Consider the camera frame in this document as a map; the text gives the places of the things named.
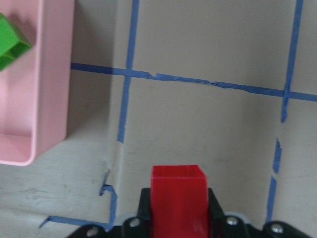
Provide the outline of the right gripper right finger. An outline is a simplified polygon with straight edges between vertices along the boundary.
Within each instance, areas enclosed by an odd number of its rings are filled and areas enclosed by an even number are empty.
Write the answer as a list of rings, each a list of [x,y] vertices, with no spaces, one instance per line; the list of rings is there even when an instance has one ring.
[[[272,221],[257,229],[237,215],[226,215],[213,190],[209,196],[209,237],[211,238],[306,238],[307,234],[294,226]]]

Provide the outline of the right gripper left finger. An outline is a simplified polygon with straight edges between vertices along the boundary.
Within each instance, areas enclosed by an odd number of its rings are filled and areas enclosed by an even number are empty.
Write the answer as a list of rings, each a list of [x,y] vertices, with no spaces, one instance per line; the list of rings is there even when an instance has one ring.
[[[122,225],[114,226],[106,231],[100,225],[88,224],[81,226],[69,238],[151,238],[151,199],[150,189],[141,190],[137,215],[126,219]]]

